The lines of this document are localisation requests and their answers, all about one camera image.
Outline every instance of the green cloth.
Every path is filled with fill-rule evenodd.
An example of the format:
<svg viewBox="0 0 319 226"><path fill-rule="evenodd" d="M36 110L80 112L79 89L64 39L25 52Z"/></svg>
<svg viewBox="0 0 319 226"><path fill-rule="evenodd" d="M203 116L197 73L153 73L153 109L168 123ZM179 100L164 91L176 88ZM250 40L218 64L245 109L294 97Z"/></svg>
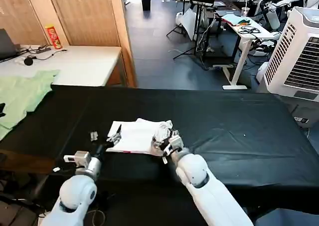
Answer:
<svg viewBox="0 0 319 226"><path fill-rule="evenodd" d="M0 118L0 140L19 123L27 112L36 109L51 91L51 83L59 70L38 71L32 78L20 76L0 77L0 103L5 103Z"/></svg>

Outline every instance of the plastic cup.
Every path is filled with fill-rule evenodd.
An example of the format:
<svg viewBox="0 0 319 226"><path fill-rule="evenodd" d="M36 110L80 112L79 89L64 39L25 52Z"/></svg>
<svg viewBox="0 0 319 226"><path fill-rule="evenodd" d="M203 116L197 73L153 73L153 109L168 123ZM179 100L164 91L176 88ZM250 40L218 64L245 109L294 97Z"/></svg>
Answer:
<svg viewBox="0 0 319 226"><path fill-rule="evenodd" d="M249 12L249 7L242 7L241 8L241 16L247 16Z"/></svg>

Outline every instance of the white robot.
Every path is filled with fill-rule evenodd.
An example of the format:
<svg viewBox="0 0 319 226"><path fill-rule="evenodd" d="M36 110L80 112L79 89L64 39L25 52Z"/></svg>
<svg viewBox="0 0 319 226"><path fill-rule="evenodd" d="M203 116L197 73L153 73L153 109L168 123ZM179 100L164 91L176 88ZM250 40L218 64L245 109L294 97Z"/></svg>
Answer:
<svg viewBox="0 0 319 226"><path fill-rule="evenodd" d="M305 8L318 9L319 0L305 0L304 1ZM268 62L264 62L258 69L258 73L256 75L257 81L260 83L265 72L268 69Z"/></svg>
<svg viewBox="0 0 319 226"><path fill-rule="evenodd" d="M277 17L276 9L280 6L288 5L292 2L299 0L281 0L277 3L273 3L272 0L257 0L258 7L261 11L256 14L264 15L264 19L266 23L269 25L269 30L277 30L280 27L280 22ZM256 40L252 43L251 50L249 52L250 55L254 56L266 56L268 53L272 52L276 46L276 41L279 39L281 32L275 31L272 32L274 35L273 40ZM244 41L242 40L239 44L239 48L243 49Z"/></svg>
<svg viewBox="0 0 319 226"><path fill-rule="evenodd" d="M89 205L93 202L97 187L95 181L101 167L101 157L108 147L119 141L120 135L108 139L92 158L88 152L77 152L65 156L67 162L75 162L76 175L63 183L60 196L51 213L44 218L42 226L82 226ZM215 178L200 155L194 155L183 146L178 131L162 142L163 160L170 156L176 166L176 173L209 226L253 226L246 213L232 197L227 188Z"/></svg>

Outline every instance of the air cooler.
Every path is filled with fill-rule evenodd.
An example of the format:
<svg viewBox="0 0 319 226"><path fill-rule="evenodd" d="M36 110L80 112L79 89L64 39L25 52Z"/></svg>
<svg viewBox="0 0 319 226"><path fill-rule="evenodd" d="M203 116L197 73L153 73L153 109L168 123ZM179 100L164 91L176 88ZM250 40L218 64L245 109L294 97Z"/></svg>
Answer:
<svg viewBox="0 0 319 226"><path fill-rule="evenodd" d="M293 9L264 80L271 93L319 102L318 9Z"/></svg>

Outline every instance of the trash can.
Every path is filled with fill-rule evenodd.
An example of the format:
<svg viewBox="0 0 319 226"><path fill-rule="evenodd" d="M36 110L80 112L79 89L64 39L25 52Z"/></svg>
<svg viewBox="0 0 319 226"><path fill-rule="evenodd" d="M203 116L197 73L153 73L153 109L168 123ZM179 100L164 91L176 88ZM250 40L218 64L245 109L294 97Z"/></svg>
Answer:
<svg viewBox="0 0 319 226"><path fill-rule="evenodd" d="M142 0L143 10L151 10L151 0Z"/></svg>

